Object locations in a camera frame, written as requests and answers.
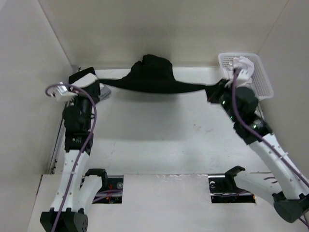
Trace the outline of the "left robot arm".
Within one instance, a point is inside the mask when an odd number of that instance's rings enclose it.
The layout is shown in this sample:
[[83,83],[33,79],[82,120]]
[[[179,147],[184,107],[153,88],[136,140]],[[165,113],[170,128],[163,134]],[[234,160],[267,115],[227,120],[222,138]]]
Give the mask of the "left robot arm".
[[40,223],[47,232],[85,232],[88,227],[87,212],[95,195],[108,188],[104,169],[84,170],[97,122],[99,82],[83,86],[76,83],[53,84],[45,89],[45,94],[60,102],[68,102],[68,105],[62,113],[65,155],[60,184],[50,209],[41,213]]

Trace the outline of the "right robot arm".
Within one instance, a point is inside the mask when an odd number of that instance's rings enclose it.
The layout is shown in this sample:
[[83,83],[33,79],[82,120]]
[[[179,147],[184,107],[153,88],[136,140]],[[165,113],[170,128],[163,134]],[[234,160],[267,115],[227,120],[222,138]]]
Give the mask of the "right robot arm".
[[272,173],[274,182],[258,179],[241,166],[225,172],[224,186],[229,191],[247,190],[272,205],[286,222],[293,223],[309,210],[309,181],[289,159],[271,127],[255,111],[258,99],[248,87],[226,86],[222,79],[206,86],[207,100],[219,104],[233,122],[233,129]]

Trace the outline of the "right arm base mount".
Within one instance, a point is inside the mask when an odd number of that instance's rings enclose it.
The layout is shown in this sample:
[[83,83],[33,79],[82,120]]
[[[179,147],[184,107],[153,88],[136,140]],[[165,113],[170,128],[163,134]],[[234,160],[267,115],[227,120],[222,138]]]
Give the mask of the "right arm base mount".
[[255,195],[245,189],[238,188],[234,177],[245,169],[236,166],[224,174],[208,175],[212,203],[256,203]]

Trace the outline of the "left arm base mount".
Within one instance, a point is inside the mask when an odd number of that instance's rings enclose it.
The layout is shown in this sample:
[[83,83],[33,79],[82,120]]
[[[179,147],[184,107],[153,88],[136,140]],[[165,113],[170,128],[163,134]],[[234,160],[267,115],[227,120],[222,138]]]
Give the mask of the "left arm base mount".
[[93,199],[93,204],[121,204],[123,200],[124,176],[108,176],[107,185]]

